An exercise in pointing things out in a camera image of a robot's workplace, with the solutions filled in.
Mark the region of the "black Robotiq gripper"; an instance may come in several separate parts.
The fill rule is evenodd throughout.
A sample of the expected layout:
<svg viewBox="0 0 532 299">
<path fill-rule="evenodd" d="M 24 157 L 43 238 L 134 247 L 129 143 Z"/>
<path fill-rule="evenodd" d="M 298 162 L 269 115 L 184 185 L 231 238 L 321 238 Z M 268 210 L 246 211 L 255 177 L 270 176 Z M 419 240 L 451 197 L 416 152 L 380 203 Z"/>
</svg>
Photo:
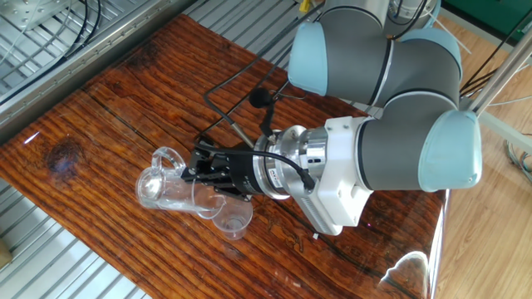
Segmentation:
<svg viewBox="0 0 532 299">
<path fill-rule="evenodd" d="M 246 203 L 251 201 L 251 194 L 264 193 L 254 173 L 252 155 L 194 149 L 181 178 L 187 184 L 212 188 L 217 194 Z"/>
</svg>

